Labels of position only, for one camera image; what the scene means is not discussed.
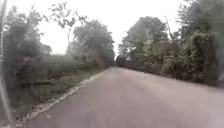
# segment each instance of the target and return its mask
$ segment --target paved road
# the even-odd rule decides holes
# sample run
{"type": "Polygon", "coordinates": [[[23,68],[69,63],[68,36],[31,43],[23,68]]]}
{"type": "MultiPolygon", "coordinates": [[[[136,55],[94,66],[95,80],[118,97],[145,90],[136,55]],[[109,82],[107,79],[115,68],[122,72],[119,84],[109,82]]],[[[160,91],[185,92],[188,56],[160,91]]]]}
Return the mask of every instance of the paved road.
{"type": "Polygon", "coordinates": [[[224,94],[112,68],[24,128],[224,128],[224,94]]]}

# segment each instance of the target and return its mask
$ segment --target sky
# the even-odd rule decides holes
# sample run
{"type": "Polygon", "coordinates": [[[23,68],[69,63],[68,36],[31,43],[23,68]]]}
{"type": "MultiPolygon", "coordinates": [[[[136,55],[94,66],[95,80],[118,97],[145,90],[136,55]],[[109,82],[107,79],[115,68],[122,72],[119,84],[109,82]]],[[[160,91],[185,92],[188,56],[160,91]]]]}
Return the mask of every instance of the sky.
{"type": "MultiPolygon", "coordinates": [[[[182,0],[8,0],[8,8],[17,6],[19,11],[28,12],[32,5],[39,12],[55,3],[67,1],[73,10],[90,19],[98,19],[112,32],[115,41],[114,51],[118,53],[118,44],[126,32],[140,17],[158,17],[165,22],[168,18],[171,31],[176,31],[178,8],[182,0]]],[[[64,54],[67,49],[68,31],[60,28],[56,23],[41,23],[40,30],[44,32],[41,41],[51,46],[54,54],[64,54]]]]}

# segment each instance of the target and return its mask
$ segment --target asphalt road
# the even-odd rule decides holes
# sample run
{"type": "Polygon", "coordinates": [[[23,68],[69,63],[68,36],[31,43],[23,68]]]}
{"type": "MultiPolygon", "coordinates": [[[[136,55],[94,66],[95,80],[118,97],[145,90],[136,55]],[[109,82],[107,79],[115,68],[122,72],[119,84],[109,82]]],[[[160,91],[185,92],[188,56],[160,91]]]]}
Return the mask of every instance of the asphalt road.
{"type": "Polygon", "coordinates": [[[24,128],[224,128],[222,91],[119,68],[24,128]]]}

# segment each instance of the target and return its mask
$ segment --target tree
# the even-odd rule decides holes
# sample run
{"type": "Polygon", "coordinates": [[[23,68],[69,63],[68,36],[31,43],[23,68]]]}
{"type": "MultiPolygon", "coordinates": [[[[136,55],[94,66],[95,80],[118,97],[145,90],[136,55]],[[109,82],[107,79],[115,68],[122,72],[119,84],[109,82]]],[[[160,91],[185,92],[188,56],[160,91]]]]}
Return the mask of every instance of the tree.
{"type": "Polygon", "coordinates": [[[116,58],[116,65],[119,67],[125,67],[127,66],[127,60],[124,55],[118,55],[116,58]]]}
{"type": "Polygon", "coordinates": [[[62,28],[68,28],[68,42],[70,42],[70,34],[76,22],[80,21],[83,24],[87,19],[86,16],[80,16],[77,11],[72,11],[67,2],[53,4],[49,9],[52,11],[49,19],[57,22],[62,28]]]}
{"type": "Polygon", "coordinates": [[[122,44],[119,45],[119,53],[130,58],[135,69],[149,71],[152,46],[158,43],[166,45],[167,42],[165,23],[155,17],[142,17],[123,38],[122,44]]]}
{"type": "Polygon", "coordinates": [[[95,51],[105,66],[108,67],[114,62],[113,43],[114,41],[107,27],[99,21],[93,20],[75,28],[74,41],[70,43],[68,51],[73,54],[77,54],[77,50],[81,51],[79,53],[95,51]]]}
{"type": "Polygon", "coordinates": [[[50,47],[40,42],[42,34],[37,26],[41,20],[42,17],[33,8],[25,15],[13,7],[6,17],[3,71],[8,90],[15,94],[14,98],[22,83],[42,77],[42,60],[48,54],[43,49],[50,50],[50,47]]]}

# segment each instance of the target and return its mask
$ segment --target foliage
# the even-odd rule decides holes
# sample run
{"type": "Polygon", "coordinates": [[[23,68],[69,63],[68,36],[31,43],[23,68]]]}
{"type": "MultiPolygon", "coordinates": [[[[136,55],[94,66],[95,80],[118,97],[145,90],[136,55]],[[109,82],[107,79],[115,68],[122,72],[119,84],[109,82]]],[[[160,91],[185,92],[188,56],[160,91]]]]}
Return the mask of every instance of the foliage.
{"type": "Polygon", "coordinates": [[[116,58],[116,65],[119,67],[125,67],[127,65],[127,60],[124,55],[118,55],[116,58]]]}
{"type": "Polygon", "coordinates": [[[67,51],[74,57],[91,56],[92,61],[101,67],[109,67],[114,60],[113,43],[106,26],[93,20],[75,28],[74,40],[67,51]]]}
{"type": "Polygon", "coordinates": [[[156,22],[160,24],[154,24],[153,20],[148,20],[150,26],[142,22],[144,18],[141,18],[119,45],[120,54],[130,58],[126,67],[180,80],[216,85],[219,74],[216,60],[217,34],[212,33],[211,21],[200,6],[200,1],[194,1],[181,8],[179,14],[183,27],[180,29],[180,39],[179,32],[170,34],[172,38],[168,39],[166,26],[161,21],[156,22]],[[158,26],[161,29],[156,29],[160,32],[155,36],[149,30],[155,30],[158,26]]]}
{"type": "Polygon", "coordinates": [[[48,20],[57,22],[62,28],[68,28],[68,42],[70,41],[70,34],[76,22],[80,21],[83,24],[87,19],[86,16],[80,16],[77,11],[72,11],[72,9],[68,7],[67,2],[53,4],[49,10],[51,10],[52,14],[47,18],[48,20]]]}

